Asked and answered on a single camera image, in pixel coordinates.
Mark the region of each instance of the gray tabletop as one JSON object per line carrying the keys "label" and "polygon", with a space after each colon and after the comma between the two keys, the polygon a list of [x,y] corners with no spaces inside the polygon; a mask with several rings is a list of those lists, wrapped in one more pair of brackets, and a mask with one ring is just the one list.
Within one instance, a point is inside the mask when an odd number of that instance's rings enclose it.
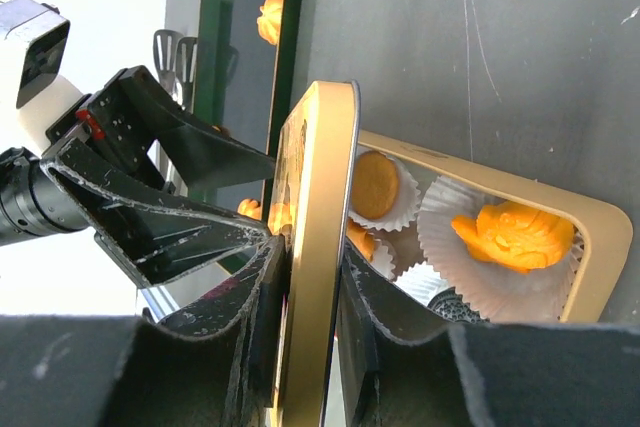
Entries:
{"label": "gray tabletop", "polygon": [[[199,3],[167,0],[167,27],[197,34]],[[356,79],[364,129],[610,202],[635,223],[639,8],[303,0],[293,97],[315,79]],[[639,246],[602,320],[640,319]]]}

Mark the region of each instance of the table surface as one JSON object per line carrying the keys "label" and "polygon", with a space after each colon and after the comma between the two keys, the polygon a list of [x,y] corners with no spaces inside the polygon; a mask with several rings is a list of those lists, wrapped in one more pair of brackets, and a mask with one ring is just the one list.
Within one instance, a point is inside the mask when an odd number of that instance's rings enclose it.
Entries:
{"label": "table surface", "polygon": [[[167,0],[196,35],[200,0]],[[365,130],[640,219],[640,0],[303,0],[294,101],[356,79]],[[637,323],[640,242],[603,321]]]}

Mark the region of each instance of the red component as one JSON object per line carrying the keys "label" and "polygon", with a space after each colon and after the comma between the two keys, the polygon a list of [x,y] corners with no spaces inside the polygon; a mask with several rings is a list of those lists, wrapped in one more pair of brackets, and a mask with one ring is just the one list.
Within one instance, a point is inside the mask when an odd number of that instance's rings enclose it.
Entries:
{"label": "red component", "polygon": [[93,140],[104,139],[104,131],[100,128],[96,120],[91,117],[89,111],[87,111],[86,109],[79,110],[76,112],[76,117],[78,118],[78,120],[82,120],[87,123],[87,125],[91,129],[91,137],[93,137]]}

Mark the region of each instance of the dark green baking tray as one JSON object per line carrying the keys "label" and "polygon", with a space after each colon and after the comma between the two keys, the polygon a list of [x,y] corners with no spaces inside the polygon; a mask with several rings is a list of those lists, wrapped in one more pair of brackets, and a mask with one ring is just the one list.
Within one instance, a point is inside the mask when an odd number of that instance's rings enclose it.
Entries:
{"label": "dark green baking tray", "polygon": [[[194,113],[275,158],[280,130],[291,109],[302,0],[284,0],[277,46],[258,35],[256,20],[264,1],[201,0]],[[245,198],[261,199],[262,205],[269,205],[271,189],[272,181],[268,180],[190,191],[189,197],[236,210]],[[245,260],[230,259],[223,265],[234,271]]]}

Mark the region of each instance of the white background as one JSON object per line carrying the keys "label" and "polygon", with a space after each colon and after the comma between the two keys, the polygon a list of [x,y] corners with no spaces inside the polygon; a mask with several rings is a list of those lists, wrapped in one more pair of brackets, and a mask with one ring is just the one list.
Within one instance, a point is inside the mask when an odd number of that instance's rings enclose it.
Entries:
{"label": "white background", "polygon": [[[100,89],[124,67],[144,64],[154,72],[152,35],[164,26],[166,0],[35,1],[56,5],[71,21],[61,73],[81,91]],[[0,125],[0,151],[19,142],[19,132]],[[92,236],[85,231],[0,248],[0,313],[133,313],[133,284]]]}

